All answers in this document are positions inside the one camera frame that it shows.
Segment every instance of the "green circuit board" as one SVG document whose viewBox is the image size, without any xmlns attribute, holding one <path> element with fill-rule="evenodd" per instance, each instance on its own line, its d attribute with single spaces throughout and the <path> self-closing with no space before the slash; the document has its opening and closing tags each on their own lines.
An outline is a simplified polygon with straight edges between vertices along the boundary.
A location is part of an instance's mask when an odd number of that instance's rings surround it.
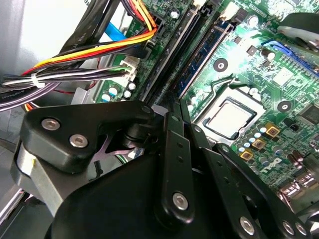
<svg viewBox="0 0 319 239">
<path fill-rule="evenodd" d="M 136 99 L 140 95 L 143 83 L 148 78 L 148 75 L 150 74 L 153 66 L 160 57 L 160 54 L 164 50 L 165 46 L 168 44 L 171 36 L 174 34 L 179 22 L 182 19 L 182 17 L 179 17 L 178 19 L 172 18 L 170 16 L 170 12 L 172 10 L 176 10 L 179 12 L 180 16 L 183 16 L 192 0 L 143 0 L 143 2 L 147 6 L 149 11 L 153 14 L 156 23 L 160 23 L 161 21 L 164 22 L 164 29 L 159 29 L 160 35 L 159 33 L 157 33 L 156 37 L 152 39 L 153 46 L 149 56 L 147 57 L 147 59 L 142 59 L 138 65 L 137 78 L 139 79 L 139 82 L 137 88 L 133 91 L 131 99 Z M 133 19 L 130 27 L 127 30 L 126 37 L 135 36 L 143 29 L 144 26 L 137 20 Z M 123 55 L 118 55 L 115 58 L 113 65 L 119 65 L 121 60 L 123 60 L 124 58 L 125 57 Z M 100 91 L 96 102 L 103 102 L 102 95 L 107 92 L 109 87 L 112 85 L 117 85 L 117 87 L 119 88 L 119 92 L 115 97 L 111 99 L 111 101 L 119 101 L 122 98 L 125 87 L 113 81 L 106 81 L 102 86 L 102 90 Z"/>
<path fill-rule="evenodd" d="M 230 2 L 223 1 L 220 11 Z M 253 160 L 248 164 L 256 166 L 262 180 L 278 189 L 282 183 L 293 179 L 298 172 L 298 169 L 287 159 L 287 154 L 294 149 L 298 149 L 302 155 L 314 152 L 311 144 L 317 143 L 315 141 L 318 140 L 316 136 L 319 126 L 317 123 L 307 122 L 300 114 L 311 104 L 319 103 L 319 79 L 279 51 L 275 51 L 275 59 L 268 66 L 264 66 L 265 57 L 260 54 L 261 43 L 272 38 L 287 41 L 282 34 L 277 33 L 280 21 L 292 12 L 317 12 L 319 2 L 311 0 L 236 0 L 233 2 L 249 12 L 246 19 L 253 15 L 257 16 L 258 24 L 252 27 L 247 20 L 229 34 L 206 63 L 184 98 L 190 101 L 194 94 L 197 97 L 197 104 L 191 111 L 191 118 L 194 119 L 213 98 L 212 86 L 231 75 L 238 78 L 241 83 L 257 88 L 261 93 L 261 102 L 266 112 L 256 125 L 271 122 L 280 130 L 280 133 L 274 138 L 262 136 L 261 139 L 266 142 L 266 145 L 262 152 L 251 149 Z M 236 42 L 237 37 L 240 37 L 240 42 Z M 249 54 L 247 51 L 252 46 L 256 48 L 255 53 Z M 214 62 L 219 58 L 228 61 L 228 68 L 222 73 L 218 73 L 213 68 Z M 285 113 L 280 112 L 278 104 L 281 101 L 291 102 L 291 109 Z M 319 118 L 319 110 L 316 111 L 316 108 L 312 114 Z M 299 130 L 293 131 L 288 128 L 283 122 L 286 118 L 294 120 Z M 277 145 L 282 148 L 283 154 L 275 155 L 273 148 Z M 233 149 L 238 152 L 236 143 Z M 270 162 L 275 159 L 280 160 L 277 160 L 278 163 L 273 164 L 271 169 L 263 170 L 265 167 L 259 162 L 261 156 L 267 157 Z"/>
</svg>

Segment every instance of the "red wire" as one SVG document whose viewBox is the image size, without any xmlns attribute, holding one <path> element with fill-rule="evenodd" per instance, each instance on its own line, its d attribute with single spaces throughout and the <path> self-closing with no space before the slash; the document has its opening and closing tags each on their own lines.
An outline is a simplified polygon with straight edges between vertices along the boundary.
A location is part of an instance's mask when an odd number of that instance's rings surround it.
<svg viewBox="0 0 319 239">
<path fill-rule="evenodd" d="M 110 51 L 110 50 L 114 50 L 114 49 L 117 49 L 117 48 L 121 48 L 121 47 L 122 47 L 122 46 L 117 46 L 117 47 L 112 47 L 112 48 L 109 48 L 109 49 L 103 49 L 103 50 L 95 51 L 95 52 L 88 53 L 88 54 L 81 55 L 81 56 L 77 56 L 77 57 L 71 57 L 71 58 L 67 58 L 67 59 L 64 59 L 64 60 L 60 60 L 60 61 L 54 61 L 54 62 L 52 62 L 52 63 L 60 63 L 60 62 L 68 61 L 68 60 L 76 60 L 76 59 L 80 59 L 80 58 L 84 58 L 84 57 L 95 56 L 95 55 L 97 55 L 97 54 L 104 53 L 104 52 L 107 52 L 107 51 Z M 42 66 L 30 68 L 30 69 L 28 69 L 27 71 L 23 72 L 22 75 L 26 75 L 26 74 L 28 74 L 29 72 L 31 72 L 31 71 L 33 71 L 33 70 L 36 70 L 37 68 L 42 67 Z"/>
<path fill-rule="evenodd" d="M 136 14 L 136 16 L 141 20 L 144 21 L 144 18 L 142 17 L 142 15 L 139 13 L 139 11 L 137 10 L 136 6 L 133 4 L 132 0 L 129 0 L 130 6 L 132 8 L 132 10 L 134 11 L 134 13 Z"/>
</svg>

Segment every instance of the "silver screw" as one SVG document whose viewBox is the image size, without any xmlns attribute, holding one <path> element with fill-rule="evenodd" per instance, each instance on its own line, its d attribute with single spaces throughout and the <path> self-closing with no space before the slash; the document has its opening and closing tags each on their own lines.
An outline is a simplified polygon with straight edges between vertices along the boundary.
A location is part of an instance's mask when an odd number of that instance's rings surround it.
<svg viewBox="0 0 319 239">
<path fill-rule="evenodd" d="M 195 129 L 197 132 L 199 132 L 199 133 L 201 132 L 201 128 L 198 127 L 198 126 L 195 126 L 194 129 Z"/>
<path fill-rule="evenodd" d="M 55 119 L 44 119 L 42 120 L 41 125 L 43 128 L 51 131 L 60 128 L 60 123 Z"/>
<path fill-rule="evenodd" d="M 223 145 L 223 146 L 221 146 L 221 148 L 225 151 L 225 152 L 229 152 L 229 149 L 225 146 L 225 145 Z"/>
<path fill-rule="evenodd" d="M 287 231 L 290 235 L 294 235 L 294 234 L 295 234 L 294 229 L 290 226 L 289 223 L 283 221 L 283 226 L 284 226 L 284 228 L 286 229 L 286 231 Z"/>
<path fill-rule="evenodd" d="M 174 193 L 173 202 L 175 206 L 182 211 L 188 208 L 188 200 L 182 193 Z"/>
<path fill-rule="evenodd" d="M 151 112 L 150 108 L 148 108 L 147 106 L 143 106 L 142 111 L 144 111 L 145 113 L 148 113 L 148 114 Z"/>
<path fill-rule="evenodd" d="M 251 236 L 255 234 L 254 226 L 251 224 L 251 222 L 247 218 L 241 217 L 239 219 L 239 222 L 241 227 L 245 230 L 245 232 L 247 232 Z"/>
<path fill-rule="evenodd" d="M 307 235 L 307 231 L 304 229 L 303 226 L 301 226 L 300 223 L 296 223 L 296 228 L 302 235 L 305 235 L 305 236 Z"/>
<path fill-rule="evenodd" d="M 88 140 L 83 135 L 75 134 L 70 137 L 70 144 L 76 148 L 85 148 L 88 145 Z"/>
</svg>

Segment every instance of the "cable bundle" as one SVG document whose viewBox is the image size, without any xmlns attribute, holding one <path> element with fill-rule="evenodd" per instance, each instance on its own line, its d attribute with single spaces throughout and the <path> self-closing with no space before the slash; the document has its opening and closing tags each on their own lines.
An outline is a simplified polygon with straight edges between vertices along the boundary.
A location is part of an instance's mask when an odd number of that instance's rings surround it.
<svg viewBox="0 0 319 239">
<path fill-rule="evenodd" d="M 0 94 L 0 112 L 27 104 L 54 90 L 61 82 L 95 81 L 124 75 L 128 69 L 117 66 L 114 69 L 92 71 L 78 69 L 85 60 L 109 54 L 131 54 L 133 46 L 152 38 L 157 30 L 156 24 L 142 0 L 122 0 L 125 9 L 146 25 L 137 36 L 116 42 L 98 43 L 109 24 L 119 1 L 92 0 L 75 32 L 66 41 L 60 54 L 37 63 L 22 76 L 6 75 Z M 34 86 L 34 77 L 42 88 Z"/>
</svg>

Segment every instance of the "ram slot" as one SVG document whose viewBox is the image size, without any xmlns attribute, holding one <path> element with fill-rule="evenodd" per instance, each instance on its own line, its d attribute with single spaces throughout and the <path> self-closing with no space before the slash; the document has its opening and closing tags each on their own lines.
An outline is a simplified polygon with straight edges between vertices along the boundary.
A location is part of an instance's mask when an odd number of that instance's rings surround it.
<svg viewBox="0 0 319 239">
<path fill-rule="evenodd" d="M 157 63 L 152 68 L 151 73 L 148 76 L 148 81 L 143 86 L 145 91 L 144 95 L 141 98 L 142 101 L 148 103 L 148 96 L 151 95 L 150 93 L 152 92 L 156 81 L 159 79 L 159 76 L 163 73 L 166 66 L 169 64 L 169 60 L 172 55 L 178 50 L 178 47 L 183 41 L 184 36 L 188 33 L 189 29 L 192 28 L 197 22 L 198 18 L 196 16 L 199 8 L 200 6 L 191 5 L 186 11 L 183 19 L 180 21 L 178 27 L 176 28 L 176 32 L 172 35 L 170 41 L 166 45 L 165 49 L 162 51 L 162 54 L 159 57 Z"/>
<path fill-rule="evenodd" d="M 212 25 L 210 30 L 207 31 L 185 67 L 180 70 L 180 73 L 177 73 L 177 76 L 180 77 L 175 80 L 174 89 L 178 92 L 179 98 L 184 96 L 218 46 L 233 28 L 232 24 L 221 21 Z"/>
</svg>

